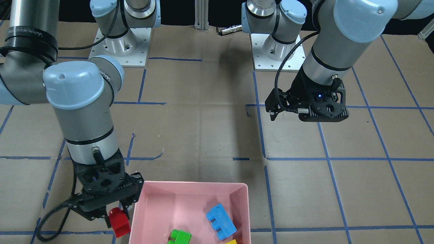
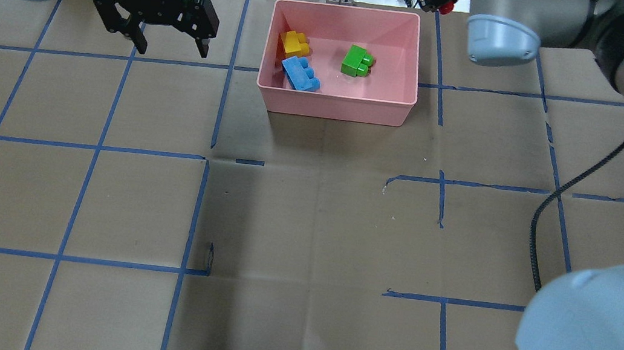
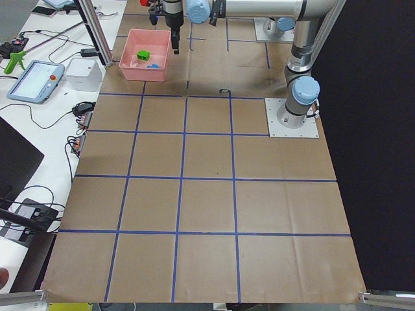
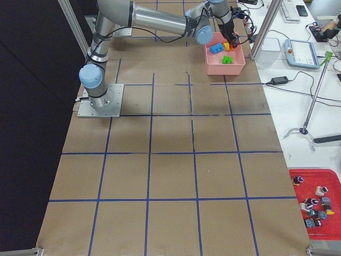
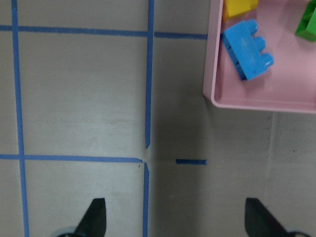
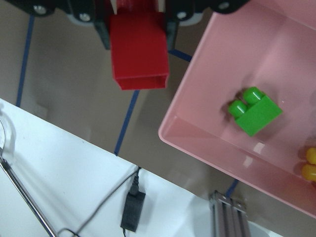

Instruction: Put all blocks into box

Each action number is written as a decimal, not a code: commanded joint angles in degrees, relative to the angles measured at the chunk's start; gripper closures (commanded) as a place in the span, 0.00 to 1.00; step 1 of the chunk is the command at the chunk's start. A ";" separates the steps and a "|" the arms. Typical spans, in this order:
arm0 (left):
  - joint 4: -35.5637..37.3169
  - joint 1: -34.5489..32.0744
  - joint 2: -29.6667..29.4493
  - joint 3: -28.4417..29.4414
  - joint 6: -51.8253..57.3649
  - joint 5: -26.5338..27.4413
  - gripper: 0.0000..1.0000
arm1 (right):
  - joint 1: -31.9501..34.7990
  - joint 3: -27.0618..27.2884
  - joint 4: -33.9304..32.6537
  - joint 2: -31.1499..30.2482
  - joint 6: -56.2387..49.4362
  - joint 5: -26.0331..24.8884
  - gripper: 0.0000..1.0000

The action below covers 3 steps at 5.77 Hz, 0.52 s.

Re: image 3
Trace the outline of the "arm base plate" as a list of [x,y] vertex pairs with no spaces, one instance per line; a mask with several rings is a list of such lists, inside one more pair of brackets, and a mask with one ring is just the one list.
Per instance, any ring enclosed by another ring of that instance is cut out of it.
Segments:
[[273,138],[318,139],[319,133],[313,109],[295,116],[285,107],[285,98],[265,98],[268,134]]
[[254,25],[258,42],[293,42],[295,20],[291,17],[256,17]]

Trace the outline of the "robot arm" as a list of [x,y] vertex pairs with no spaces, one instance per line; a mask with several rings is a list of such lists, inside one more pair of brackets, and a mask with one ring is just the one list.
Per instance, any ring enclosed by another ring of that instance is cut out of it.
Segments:
[[311,76],[311,56],[319,28],[318,17],[297,21],[294,27],[291,57],[285,66],[287,99],[277,112],[279,123],[286,128],[297,129],[303,126],[309,108],[320,93],[319,83]]
[[292,55],[297,58],[311,53],[320,19],[340,4],[340,1],[140,1],[148,8],[150,22],[157,24],[160,16],[171,29],[171,46],[179,53],[180,27],[187,17],[194,24],[209,22],[215,26],[226,17],[289,17],[294,20]]

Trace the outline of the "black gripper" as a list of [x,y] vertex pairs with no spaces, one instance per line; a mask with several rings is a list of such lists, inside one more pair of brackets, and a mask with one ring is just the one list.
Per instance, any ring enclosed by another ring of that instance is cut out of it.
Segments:
[[148,1],[149,20],[153,26],[163,16],[166,25],[171,29],[171,47],[174,54],[180,53],[180,27],[184,24],[182,0]]

